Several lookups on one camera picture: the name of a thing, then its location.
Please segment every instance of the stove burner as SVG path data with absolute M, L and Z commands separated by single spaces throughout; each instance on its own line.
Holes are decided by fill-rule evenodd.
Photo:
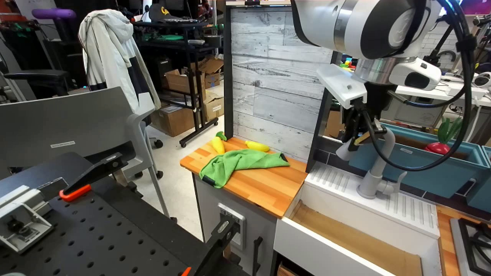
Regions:
M 459 220 L 459 226 L 464 241 L 465 254 L 469 269 L 479 275 L 491 276 L 491 271 L 483 269 L 483 266 L 478 264 L 486 263 L 491 265 L 491 258 L 483 249 L 490 252 L 491 249 L 491 230 L 485 223 L 474 223 L 465 219 Z

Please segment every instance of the yellow toy banana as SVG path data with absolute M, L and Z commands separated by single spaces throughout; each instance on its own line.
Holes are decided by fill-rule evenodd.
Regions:
M 266 145 L 263 145 L 261 143 L 258 143 L 258 142 L 245 141 L 245 144 L 247 145 L 248 148 L 255 149 L 255 150 L 258 150 L 258 151 L 267 152 L 267 151 L 270 150 L 270 147 L 268 147 Z
M 225 147 L 223 146 L 223 142 L 221 141 L 220 137 L 218 136 L 213 137 L 212 146 L 218 152 L 218 154 L 225 153 Z

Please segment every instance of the white floor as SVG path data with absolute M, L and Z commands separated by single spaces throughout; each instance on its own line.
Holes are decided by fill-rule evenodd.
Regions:
M 160 149 L 153 149 L 157 169 L 164 172 L 164 176 L 159 180 L 164 201 L 172 217 L 177 217 L 177 223 L 195 237 L 202 239 L 201 226 L 199 222 L 198 206 L 194 194 L 194 185 L 191 172 L 179 165 L 179 161 L 210 141 L 217 132 L 224 129 L 224 117 L 218 119 L 218 125 L 208 128 L 199 136 L 187 143 L 185 148 L 179 144 L 179 140 L 192 133 L 190 129 L 176 137 L 170 137 L 159 130 L 148 126 L 147 132 L 150 137 L 156 137 L 164 146 Z M 143 194 L 143 200 L 151 204 L 154 208 L 162 211 L 159 200 L 155 193 L 152 180 L 148 171 L 143 172 L 143 177 L 139 179 L 129 178 L 134 181 L 138 191 Z

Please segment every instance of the cabinet handle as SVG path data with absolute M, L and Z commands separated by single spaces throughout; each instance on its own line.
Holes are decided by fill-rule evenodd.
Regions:
M 252 263 L 252 276 L 256 276 L 257 271 L 261 267 L 261 264 L 257 262 L 257 255 L 259 253 L 259 246 L 263 242 L 263 238 L 259 237 L 257 240 L 254 240 L 254 258 L 253 258 L 253 263 Z

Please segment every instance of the white jacket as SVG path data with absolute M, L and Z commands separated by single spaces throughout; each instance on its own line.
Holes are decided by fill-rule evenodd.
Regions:
M 120 86 L 133 111 L 138 108 L 137 94 L 150 92 L 155 109 L 160 109 L 159 97 L 133 39 L 133 25 L 121 12 L 90 12 L 80 24 L 79 40 L 91 91 Z

